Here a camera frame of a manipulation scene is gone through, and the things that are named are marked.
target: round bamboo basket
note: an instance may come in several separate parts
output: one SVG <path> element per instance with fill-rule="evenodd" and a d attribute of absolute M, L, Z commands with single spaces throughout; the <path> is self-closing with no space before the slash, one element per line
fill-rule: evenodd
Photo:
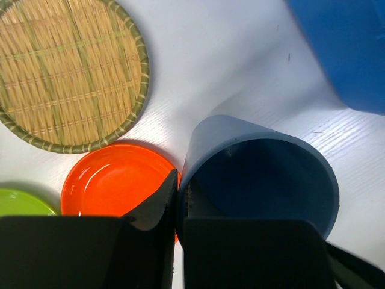
<path fill-rule="evenodd" d="M 149 59 L 134 21 L 110 0 L 0 0 L 0 121 L 38 148 L 106 146 L 134 125 Z"/>

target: orange plate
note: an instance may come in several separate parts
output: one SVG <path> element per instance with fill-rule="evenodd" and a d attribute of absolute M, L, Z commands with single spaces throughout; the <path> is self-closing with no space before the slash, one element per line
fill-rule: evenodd
<path fill-rule="evenodd" d="M 120 217 L 157 191 L 172 169 L 162 155 L 134 144 L 113 144 L 91 152 L 69 173 L 61 212 Z"/>

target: bamboo rim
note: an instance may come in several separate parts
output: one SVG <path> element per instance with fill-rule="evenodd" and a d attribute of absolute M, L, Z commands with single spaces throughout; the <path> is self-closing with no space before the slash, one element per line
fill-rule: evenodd
<path fill-rule="evenodd" d="M 3 14 L 6 13 L 7 10 L 10 7 L 12 7 L 14 3 L 16 3 L 17 1 L 21 1 L 21 0 L 0 0 L 0 17 L 2 17 Z M 127 116 L 127 118 L 124 120 L 124 122 L 118 128 L 116 128 L 115 131 L 113 131 L 112 133 L 108 134 L 107 136 L 99 140 L 96 140 L 90 143 L 76 144 L 76 145 L 53 143 L 50 141 L 43 140 L 39 137 L 33 136 L 30 132 L 28 132 L 27 130 L 22 128 L 20 125 L 18 125 L 6 113 L 4 108 L 0 105 L 0 121 L 13 134 L 17 135 L 19 138 L 21 138 L 22 140 L 26 141 L 27 143 L 35 147 L 44 149 L 46 151 L 62 153 L 62 154 L 79 154 L 79 153 L 90 152 L 90 151 L 94 151 L 96 149 L 102 148 L 116 141 L 119 137 L 126 134 L 134 125 L 140 111 L 144 106 L 148 89 L 149 89 L 150 67 L 149 67 L 149 58 L 147 54 L 147 49 L 144 44 L 143 37 L 140 34 L 134 21 L 118 3 L 110 0 L 98 0 L 98 1 L 102 2 L 107 7 L 109 12 L 116 13 L 116 15 L 120 18 L 120 20 L 123 21 L 124 26 L 128 29 L 132 38 L 135 40 L 135 46 L 139 56 L 140 68 L 141 68 L 140 87 L 139 87 L 138 95 L 136 96 L 137 98 L 135 101 L 135 105 L 131 108 L 131 112 Z M 0 88 L 2 86 L 1 93 L 4 93 L 5 91 L 5 85 L 3 84 L 4 82 L 0 83 Z"/>

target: plastic dish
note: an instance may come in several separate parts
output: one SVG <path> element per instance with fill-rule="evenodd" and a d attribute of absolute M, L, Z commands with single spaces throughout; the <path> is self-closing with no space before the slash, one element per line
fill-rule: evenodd
<path fill-rule="evenodd" d="M 94 151 L 69 173 L 61 194 L 62 214 L 120 217 L 157 191 L 173 169 L 162 155 L 135 144 Z"/>
<path fill-rule="evenodd" d="M 23 191 L 0 188 L 0 216 L 54 216 L 57 212 L 48 204 Z"/>

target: blue plastic cup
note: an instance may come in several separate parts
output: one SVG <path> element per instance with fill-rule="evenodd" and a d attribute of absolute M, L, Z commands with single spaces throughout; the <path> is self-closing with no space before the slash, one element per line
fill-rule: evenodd
<path fill-rule="evenodd" d="M 192 183 L 199 190 L 191 191 Z M 192 134 L 179 190 L 180 239 L 187 191 L 189 197 L 195 191 L 202 194 L 190 204 L 196 206 L 197 216 L 305 220 L 324 238 L 339 208 L 336 177 L 315 148 L 290 135 L 222 115 L 208 117 Z"/>

